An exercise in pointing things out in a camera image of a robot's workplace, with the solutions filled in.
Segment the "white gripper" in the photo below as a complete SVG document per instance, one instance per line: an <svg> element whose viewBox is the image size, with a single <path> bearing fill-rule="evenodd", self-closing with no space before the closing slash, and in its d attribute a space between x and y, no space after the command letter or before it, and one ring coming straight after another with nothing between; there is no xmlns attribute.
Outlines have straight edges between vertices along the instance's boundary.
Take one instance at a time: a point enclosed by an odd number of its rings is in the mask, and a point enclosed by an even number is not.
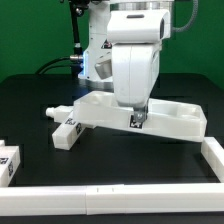
<svg viewBox="0 0 224 224"><path fill-rule="evenodd" d="M159 74L158 44L115 44L112 47L114 94L119 106L133 107L134 120L147 119L145 106Z"/></svg>

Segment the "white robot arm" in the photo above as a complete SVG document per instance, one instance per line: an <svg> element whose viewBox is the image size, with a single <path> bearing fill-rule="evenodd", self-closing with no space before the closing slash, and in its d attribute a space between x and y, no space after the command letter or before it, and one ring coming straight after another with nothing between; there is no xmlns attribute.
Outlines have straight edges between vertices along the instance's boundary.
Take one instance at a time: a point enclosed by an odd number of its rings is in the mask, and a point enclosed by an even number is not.
<svg viewBox="0 0 224 224"><path fill-rule="evenodd" d="M89 11L89 44L71 57L78 78L95 88L112 88L119 106L147 119L159 74L160 50L171 36L174 0L75 0L75 13Z"/></svg>

